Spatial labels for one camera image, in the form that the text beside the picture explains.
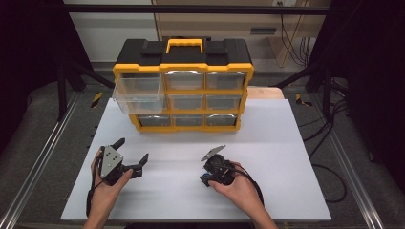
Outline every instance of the metal rail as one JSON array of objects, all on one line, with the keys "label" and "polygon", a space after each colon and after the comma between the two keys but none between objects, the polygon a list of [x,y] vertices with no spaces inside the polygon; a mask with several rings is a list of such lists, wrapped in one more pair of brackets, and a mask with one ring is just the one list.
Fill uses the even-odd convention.
[{"label": "metal rail", "polygon": [[21,186],[20,190],[18,191],[17,195],[12,201],[9,209],[6,211],[3,217],[0,218],[0,229],[9,229],[14,227],[28,199],[31,196],[36,183],[41,177],[42,172],[44,171],[45,166],[47,165],[47,162],[53,153],[54,147],[56,146],[67,123],[69,122],[69,119],[71,118],[77,100],[79,98],[80,93],[73,93],[73,96],[68,105],[69,109],[67,113],[65,114],[63,119],[61,121],[58,121],[54,126],[53,132],[51,133],[50,137],[45,143],[45,146],[42,148],[42,151],[39,154],[38,159],[33,164],[30,173],[28,174],[26,180],[24,181],[23,185]]},{"label": "metal rail", "polygon": [[[315,108],[318,113],[320,115],[323,115],[319,96],[315,96],[313,94],[309,94],[309,96],[314,102]],[[350,162],[345,149],[340,143],[339,138],[334,130],[331,130],[330,132],[330,144],[367,225],[370,229],[383,229],[384,224],[382,223],[381,218],[375,210],[369,194],[364,188],[360,177],[355,172],[354,167],[352,166],[352,163]]]},{"label": "metal rail", "polygon": [[107,12],[107,13],[224,13],[224,14],[284,14],[329,15],[344,10],[322,7],[255,7],[255,6],[202,6],[202,5],[40,5],[45,11]]}]

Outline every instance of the person's right hand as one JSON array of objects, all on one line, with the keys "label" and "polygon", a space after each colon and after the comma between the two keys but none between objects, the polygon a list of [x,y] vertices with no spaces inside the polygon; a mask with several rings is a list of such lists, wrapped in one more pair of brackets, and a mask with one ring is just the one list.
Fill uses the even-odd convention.
[{"label": "person's right hand", "polygon": [[[241,164],[232,163],[235,165],[235,169],[242,171]],[[213,180],[209,180],[208,184],[244,211],[252,219],[256,229],[277,228],[250,180],[239,173],[233,173],[233,176],[235,179],[230,185],[223,185]]]},{"label": "person's right hand", "polygon": [[[235,165],[235,169],[242,171],[239,163],[232,163]],[[239,173],[233,173],[233,176],[235,179],[230,185],[222,185],[213,180],[209,180],[208,184],[212,186],[215,191],[229,198],[233,204],[246,212],[249,216],[251,211],[263,208],[256,188],[250,180]]]}]

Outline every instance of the wrist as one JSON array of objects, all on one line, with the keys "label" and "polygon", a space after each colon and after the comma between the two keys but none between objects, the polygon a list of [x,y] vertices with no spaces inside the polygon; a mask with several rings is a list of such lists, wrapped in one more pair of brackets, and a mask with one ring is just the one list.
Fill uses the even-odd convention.
[{"label": "wrist", "polygon": [[104,227],[108,216],[102,214],[90,214],[83,225],[83,229],[101,229]]},{"label": "wrist", "polygon": [[264,206],[248,212],[247,215],[252,219],[256,229],[277,228],[273,219]]}]

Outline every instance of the yellow handle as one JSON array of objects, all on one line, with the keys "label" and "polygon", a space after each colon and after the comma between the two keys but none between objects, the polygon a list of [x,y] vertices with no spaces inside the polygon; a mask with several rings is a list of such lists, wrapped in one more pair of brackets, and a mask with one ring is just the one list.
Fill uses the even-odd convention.
[{"label": "yellow handle", "polygon": [[171,46],[200,46],[203,53],[203,42],[201,39],[170,39],[167,42],[166,53],[169,53]]}]

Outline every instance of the black stand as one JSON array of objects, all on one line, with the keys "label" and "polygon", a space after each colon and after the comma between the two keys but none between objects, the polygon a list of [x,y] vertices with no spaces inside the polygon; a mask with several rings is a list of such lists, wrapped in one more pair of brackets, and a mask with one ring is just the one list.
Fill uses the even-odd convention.
[{"label": "black stand", "polygon": [[[285,7],[248,7],[248,6],[144,6],[144,5],[74,5],[68,4],[65,5],[63,2],[59,4],[44,4],[40,6],[41,10],[46,12],[120,12],[120,13],[239,13],[239,14],[295,14],[295,15],[328,15],[331,13],[341,13],[341,10],[331,10],[328,8],[311,8],[311,7],[294,7],[294,8],[285,8]],[[55,55],[55,59],[58,63],[58,83],[59,83],[59,106],[60,106],[60,115],[63,116],[66,113],[66,95],[64,91],[64,74],[65,68],[73,68],[76,71],[85,73],[100,83],[106,85],[107,87],[114,87],[114,84],[103,79],[101,76],[94,73],[94,71],[88,70],[77,63],[67,62],[62,57],[66,51]],[[291,79],[288,79],[285,82],[280,83],[276,87],[283,88],[285,85],[289,84],[288,82],[293,82],[302,76],[311,74],[312,71],[315,71],[320,65],[311,65],[309,68],[304,70],[301,73],[296,74]],[[68,78],[71,81],[77,81],[79,77]]]},{"label": "black stand", "polygon": [[[75,25],[67,12],[43,12],[40,10],[40,6],[35,5],[35,3],[25,2],[26,8],[31,6],[32,9],[36,9],[30,12],[32,14],[31,24],[36,35],[41,37],[46,44],[45,52],[48,52],[53,59],[53,65],[50,64],[50,68],[56,68],[59,98],[57,120],[60,121],[68,110],[65,80],[68,80],[76,92],[82,92],[86,88],[86,84],[81,78],[82,74],[90,76],[108,88],[114,88],[115,84],[94,72],[75,30]],[[60,1],[59,6],[63,6],[63,4],[63,1]]]},{"label": "black stand", "polygon": [[356,12],[362,6],[364,0],[358,1],[354,10],[351,12],[347,20],[340,26],[338,32],[334,34],[334,37],[330,40],[328,46],[320,54],[319,58],[310,63],[308,67],[291,76],[290,78],[270,87],[277,87],[283,89],[285,86],[293,83],[294,81],[310,75],[309,81],[306,85],[307,92],[313,93],[318,91],[319,87],[324,84],[323,90],[323,108],[322,111],[326,119],[330,118],[330,92],[331,92],[331,78],[332,72],[329,68],[329,64],[333,59],[333,55],[339,47],[343,45],[345,36],[348,35],[348,27],[351,24],[352,19],[354,18]]}]

